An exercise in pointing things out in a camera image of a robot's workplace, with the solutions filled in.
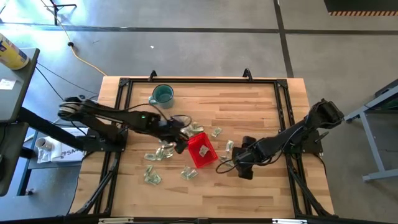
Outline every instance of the gray floor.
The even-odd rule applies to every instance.
[[[62,22],[79,26],[277,28],[272,0],[64,2],[76,2],[78,7],[62,9]],[[330,17],[322,0],[279,2],[286,29],[397,30],[398,27],[398,17]],[[9,0],[0,18],[4,22],[52,24],[53,17],[40,4],[40,1]],[[73,57],[63,32],[18,26],[0,26],[0,32],[19,47],[39,48],[39,62],[59,75],[91,91],[99,91],[101,74]],[[287,76],[278,34],[70,32],[70,36],[79,55],[108,75],[149,75],[156,70],[164,76],[237,77],[249,67],[255,77]],[[304,78],[310,103],[326,98],[349,113],[397,78],[396,35],[288,35],[287,44],[294,76]],[[92,95],[42,71],[64,97]],[[24,105],[46,119],[55,120],[59,102],[44,79],[35,73]],[[342,124],[330,131],[323,146],[336,214],[396,223],[398,178],[366,184],[362,181],[361,176],[375,172],[376,165],[361,123]],[[15,192],[10,191],[0,198],[0,205],[6,207],[0,210],[0,219],[65,214],[75,190],[77,172],[72,168],[38,170],[29,187],[38,190],[35,197],[56,201],[57,207],[44,207],[34,197],[18,202]],[[68,184],[43,184],[54,180]],[[24,216],[14,211],[14,206],[4,206],[10,203],[31,212]]]

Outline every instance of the red basket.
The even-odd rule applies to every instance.
[[[199,154],[201,146],[206,146],[209,151],[202,157]],[[197,168],[202,168],[218,159],[206,133],[200,133],[189,139],[188,150]]]

